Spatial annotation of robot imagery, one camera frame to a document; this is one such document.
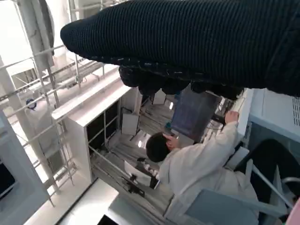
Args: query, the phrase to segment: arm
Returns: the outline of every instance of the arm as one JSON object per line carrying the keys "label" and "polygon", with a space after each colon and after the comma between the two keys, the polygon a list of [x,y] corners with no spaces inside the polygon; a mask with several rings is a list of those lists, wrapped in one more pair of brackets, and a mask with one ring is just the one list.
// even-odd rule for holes
{"label": "arm", "polygon": [[237,125],[237,121],[228,122],[223,131],[215,138],[211,138],[203,147],[198,162],[204,175],[222,168],[228,158],[234,153]]}

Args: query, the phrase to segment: black monitor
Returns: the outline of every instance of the black monitor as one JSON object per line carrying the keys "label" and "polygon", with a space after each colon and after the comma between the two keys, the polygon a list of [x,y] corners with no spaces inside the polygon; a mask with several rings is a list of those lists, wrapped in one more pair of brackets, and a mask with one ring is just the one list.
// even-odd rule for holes
{"label": "black monitor", "polygon": [[200,142],[222,98],[203,92],[195,93],[188,86],[180,95],[171,122],[171,128]]}

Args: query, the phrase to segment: vent grille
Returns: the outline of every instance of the vent grille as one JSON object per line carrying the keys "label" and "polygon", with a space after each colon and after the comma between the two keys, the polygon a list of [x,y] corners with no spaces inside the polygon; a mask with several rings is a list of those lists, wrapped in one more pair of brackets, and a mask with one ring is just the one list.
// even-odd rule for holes
{"label": "vent grille", "polygon": [[300,98],[292,99],[292,109],[294,115],[294,124],[300,127]]}

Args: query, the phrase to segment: hand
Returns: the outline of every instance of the hand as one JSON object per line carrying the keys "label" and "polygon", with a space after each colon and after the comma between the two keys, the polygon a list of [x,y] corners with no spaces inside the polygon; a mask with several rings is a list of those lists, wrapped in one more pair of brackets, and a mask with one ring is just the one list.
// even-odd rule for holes
{"label": "hand", "polygon": [[239,113],[235,111],[229,111],[225,116],[225,123],[231,123],[239,120]]}

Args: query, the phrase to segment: black hair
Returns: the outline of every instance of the black hair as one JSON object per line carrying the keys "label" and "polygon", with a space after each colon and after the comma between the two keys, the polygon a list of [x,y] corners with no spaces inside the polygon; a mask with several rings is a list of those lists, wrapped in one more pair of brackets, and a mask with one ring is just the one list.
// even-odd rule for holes
{"label": "black hair", "polygon": [[146,152],[152,162],[161,162],[170,153],[166,143],[167,139],[162,132],[156,133],[149,138],[146,144]]}

